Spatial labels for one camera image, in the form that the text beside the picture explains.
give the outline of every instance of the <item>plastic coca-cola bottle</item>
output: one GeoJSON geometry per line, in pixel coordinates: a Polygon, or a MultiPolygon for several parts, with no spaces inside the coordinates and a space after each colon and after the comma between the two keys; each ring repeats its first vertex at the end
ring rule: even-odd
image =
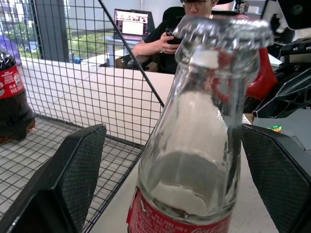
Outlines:
{"type": "Polygon", "coordinates": [[[247,78],[268,23],[184,17],[178,68],[139,164],[130,233],[226,233],[237,199],[247,78]]]}
{"type": "Polygon", "coordinates": [[[0,142],[24,139],[34,127],[34,113],[27,103],[15,59],[0,51],[0,142]]]}

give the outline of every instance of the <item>metal bottle cap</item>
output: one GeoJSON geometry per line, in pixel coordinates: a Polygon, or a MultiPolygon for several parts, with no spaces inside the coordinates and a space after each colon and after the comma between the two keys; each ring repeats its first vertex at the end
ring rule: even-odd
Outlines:
{"type": "Polygon", "coordinates": [[[224,50],[258,50],[274,43],[268,22],[224,16],[184,16],[173,34],[185,42],[224,50]]]}

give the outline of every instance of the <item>person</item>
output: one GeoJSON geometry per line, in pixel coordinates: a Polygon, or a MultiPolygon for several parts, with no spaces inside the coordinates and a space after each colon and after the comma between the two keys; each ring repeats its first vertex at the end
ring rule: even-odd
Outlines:
{"type": "MultiPolygon", "coordinates": [[[[186,15],[197,17],[208,17],[211,15],[212,7],[216,4],[229,3],[233,0],[181,0],[186,15]]],[[[174,29],[182,17],[171,18],[163,21],[146,39],[136,44],[132,50],[135,56],[151,56],[162,52],[159,72],[174,74],[177,68],[175,53],[179,45],[171,45],[168,41],[173,40],[173,36],[166,35],[166,29],[174,29]]]]}

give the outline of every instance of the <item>red bottle label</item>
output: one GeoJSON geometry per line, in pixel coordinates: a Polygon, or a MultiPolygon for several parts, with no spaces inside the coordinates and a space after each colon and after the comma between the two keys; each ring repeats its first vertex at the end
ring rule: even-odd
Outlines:
{"type": "Polygon", "coordinates": [[[24,84],[17,66],[0,71],[0,100],[21,93],[24,84]]]}
{"type": "Polygon", "coordinates": [[[227,233],[230,217],[205,226],[177,222],[155,210],[137,189],[126,222],[130,233],[227,233]]]}

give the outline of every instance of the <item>metal wire mesh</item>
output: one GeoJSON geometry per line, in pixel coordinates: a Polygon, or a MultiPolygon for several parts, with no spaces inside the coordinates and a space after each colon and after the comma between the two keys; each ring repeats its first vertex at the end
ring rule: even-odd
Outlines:
{"type": "Polygon", "coordinates": [[[117,28],[97,0],[0,1],[0,39],[9,39],[0,45],[21,61],[36,114],[25,140],[0,144],[0,218],[67,135],[104,123],[108,136],[84,226],[89,232],[138,160],[163,103],[140,66],[112,66],[131,51],[113,37],[117,28]]]}

